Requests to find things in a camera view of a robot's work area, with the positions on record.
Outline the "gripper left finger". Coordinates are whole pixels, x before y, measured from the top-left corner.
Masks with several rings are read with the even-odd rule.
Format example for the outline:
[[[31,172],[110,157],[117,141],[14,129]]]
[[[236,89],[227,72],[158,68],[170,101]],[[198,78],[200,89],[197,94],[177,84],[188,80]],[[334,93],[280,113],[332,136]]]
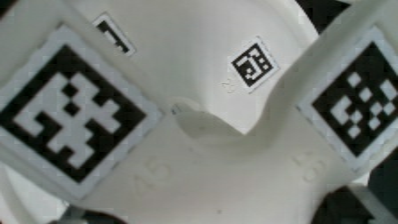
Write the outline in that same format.
[[[58,219],[58,224],[127,224],[115,216],[92,210],[71,208]]]

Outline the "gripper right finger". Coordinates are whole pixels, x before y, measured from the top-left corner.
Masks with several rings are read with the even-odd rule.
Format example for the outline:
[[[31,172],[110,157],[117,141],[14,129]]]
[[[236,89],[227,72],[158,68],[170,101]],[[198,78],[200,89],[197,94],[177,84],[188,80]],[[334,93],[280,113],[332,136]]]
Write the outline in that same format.
[[[398,224],[398,193],[346,186],[323,198],[310,224]]]

